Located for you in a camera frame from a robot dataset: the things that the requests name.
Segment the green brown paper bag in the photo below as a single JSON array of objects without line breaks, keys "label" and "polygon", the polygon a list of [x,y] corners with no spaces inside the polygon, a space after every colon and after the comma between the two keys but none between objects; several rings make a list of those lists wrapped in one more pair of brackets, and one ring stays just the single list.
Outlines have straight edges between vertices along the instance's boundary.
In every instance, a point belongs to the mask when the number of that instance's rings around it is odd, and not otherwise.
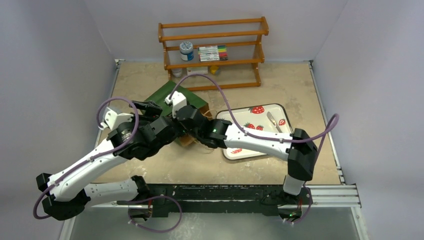
[{"label": "green brown paper bag", "polygon": [[171,81],[145,102],[147,107],[141,112],[149,123],[140,129],[150,149],[159,150],[174,141],[184,147],[204,141],[203,128],[211,118],[204,109],[208,104],[196,94]]}]

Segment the metal tongs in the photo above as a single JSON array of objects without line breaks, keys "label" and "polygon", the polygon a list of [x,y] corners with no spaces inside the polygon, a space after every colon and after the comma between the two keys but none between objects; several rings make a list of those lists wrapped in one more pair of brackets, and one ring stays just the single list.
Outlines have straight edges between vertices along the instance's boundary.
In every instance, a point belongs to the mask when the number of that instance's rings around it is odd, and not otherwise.
[{"label": "metal tongs", "polygon": [[280,129],[280,127],[279,127],[278,123],[276,122],[276,120],[275,120],[274,116],[272,115],[272,113],[268,111],[266,113],[266,115],[267,115],[267,118],[269,119],[269,121],[274,125],[274,127],[276,128],[276,130],[279,133],[282,133],[282,130]]}]

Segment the strawberry print white tray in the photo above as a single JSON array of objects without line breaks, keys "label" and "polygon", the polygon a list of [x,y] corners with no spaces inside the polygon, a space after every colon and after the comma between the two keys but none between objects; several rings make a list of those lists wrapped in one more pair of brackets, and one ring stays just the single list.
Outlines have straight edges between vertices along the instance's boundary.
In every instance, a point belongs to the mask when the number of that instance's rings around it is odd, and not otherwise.
[{"label": "strawberry print white tray", "polygon": [[[282,133],[293,133],[286,111],[284,107],[278,103],[232,109],[235,119],[242,127],[277,133],[277,129],[267,117],[267,112],[271,112],[282,130]],[[261,157],[265,155],[264,153],[242,148],[223,149],[222,154],[230,161]]]}]

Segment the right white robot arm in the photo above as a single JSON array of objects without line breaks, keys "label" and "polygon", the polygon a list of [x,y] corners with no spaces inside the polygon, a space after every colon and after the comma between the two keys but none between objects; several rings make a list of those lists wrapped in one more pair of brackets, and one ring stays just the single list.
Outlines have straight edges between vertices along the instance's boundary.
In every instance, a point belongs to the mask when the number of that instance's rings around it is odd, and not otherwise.
[{"label": "right white robot arm", "polygon": [[287,161],[287,175],[280,196],[288,204],[300,198],[305,182],[312,180],[318,148],[304,140],[307,133],[276,133],[238,126],[225,119],[208,119],[192,105],[173,107],[172,116],[201,144],[209,148],[237,148],[260,152]]}]

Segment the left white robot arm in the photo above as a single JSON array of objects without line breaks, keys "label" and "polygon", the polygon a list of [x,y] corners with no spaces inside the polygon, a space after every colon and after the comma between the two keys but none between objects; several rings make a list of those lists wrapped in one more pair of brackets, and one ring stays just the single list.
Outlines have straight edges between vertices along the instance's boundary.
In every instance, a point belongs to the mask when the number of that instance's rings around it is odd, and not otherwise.
[{"label": "left white robot arm", "polygon": [[183,133],[175,118],[162,115],[162,108],[152,101],[129,104],[133,113],[123,113],[105,104],[101,129],[108,136],[86,156],[55,173],[36,177],[41,196],[33,207],[36,219],[54,218],[64,221],[86,208],[114,201],[142,205],[151,197],[141,176],[112,183],[95,183],[108,170],[131,159],[145,160],[173,142]]}]

